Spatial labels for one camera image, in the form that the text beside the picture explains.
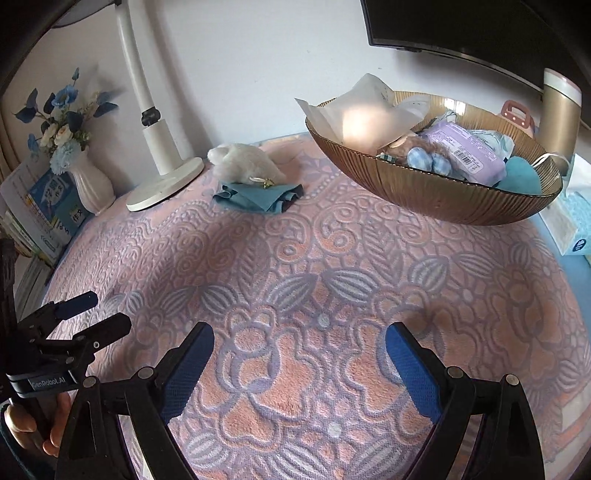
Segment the metal screw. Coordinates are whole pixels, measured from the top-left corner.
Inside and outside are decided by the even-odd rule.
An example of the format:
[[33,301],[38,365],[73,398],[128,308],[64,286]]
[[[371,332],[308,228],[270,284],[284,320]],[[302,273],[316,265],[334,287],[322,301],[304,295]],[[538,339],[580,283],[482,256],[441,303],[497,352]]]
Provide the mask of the metal screw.
[[84,388],[94,387],[95,384],[96,384],[96,378],[95,377],[86,377],[84,379],[84,381],[82,382],[82,386],[84,386]]
[[139,369],[138,377],[140,377],[142,380],[146,380],[152,375],[154,375],[154,369],[152,367],[143,367]]
[[519,385],[519,378],[517,378],[515,375],[513,374],[509,374],[505,377],[505,380],[507,380],[507,383],[509,385],[513,385],[514,387]]
[[464,371],[460,367],[450,367],[447,369],[447,374],[452,378],[461,378],[464,376]]

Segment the barcode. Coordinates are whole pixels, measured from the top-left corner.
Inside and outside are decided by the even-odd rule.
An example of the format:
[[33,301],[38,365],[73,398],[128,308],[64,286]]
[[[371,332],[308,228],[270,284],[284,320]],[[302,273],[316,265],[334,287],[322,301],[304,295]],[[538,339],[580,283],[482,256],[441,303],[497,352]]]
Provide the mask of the barcode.
[[460,147],[453,154],[467,167],[470,173],[477,173],[482,170],[482,163],[472,157],[465,148]]

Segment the white plush toy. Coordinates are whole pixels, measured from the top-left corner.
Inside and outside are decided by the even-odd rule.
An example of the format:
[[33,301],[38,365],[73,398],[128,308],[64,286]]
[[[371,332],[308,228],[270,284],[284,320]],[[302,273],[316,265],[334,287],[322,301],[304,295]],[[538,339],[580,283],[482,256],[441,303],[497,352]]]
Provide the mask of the white plush toy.
[[214,165],[213,175],[224,183],[246,183],[265,186],[285,183],[285,174],[269,156],[252,145],[220,145],[207,153]]

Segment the pink patterned tablecloth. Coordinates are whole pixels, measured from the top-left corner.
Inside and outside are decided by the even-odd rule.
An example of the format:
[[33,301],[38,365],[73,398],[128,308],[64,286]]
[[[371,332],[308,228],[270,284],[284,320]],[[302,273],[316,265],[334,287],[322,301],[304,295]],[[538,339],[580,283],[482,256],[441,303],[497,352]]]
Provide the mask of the pink patterned tablecloth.
[[385,328],[401,320],[446,365],[518,375],[547,478],[566,479],[591,439],[591,356],[535,227],[452,225],[400,209],[346,178],[307,135],[262,147],[305,188],[287,213],[221,209],[210,171],[145,212],[119,199],[84,227],[46,297],[94,290],[100,305],[55,336],[129,315],[131,334],[90,367],[109,381],[155,365],[208,322],[214,355],[170,423],[199,478],[378,480],[402,477],[431,427],[385,352]]

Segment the white vase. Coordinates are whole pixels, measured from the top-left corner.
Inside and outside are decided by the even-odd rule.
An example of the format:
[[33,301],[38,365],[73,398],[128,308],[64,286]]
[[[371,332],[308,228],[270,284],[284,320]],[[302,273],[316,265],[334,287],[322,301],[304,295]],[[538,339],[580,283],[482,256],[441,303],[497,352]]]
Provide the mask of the white vase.
[[82,205],[96,216],[113,205],[115,193],[109,177],[96,168],[84,150],[68,171],[72,174]]

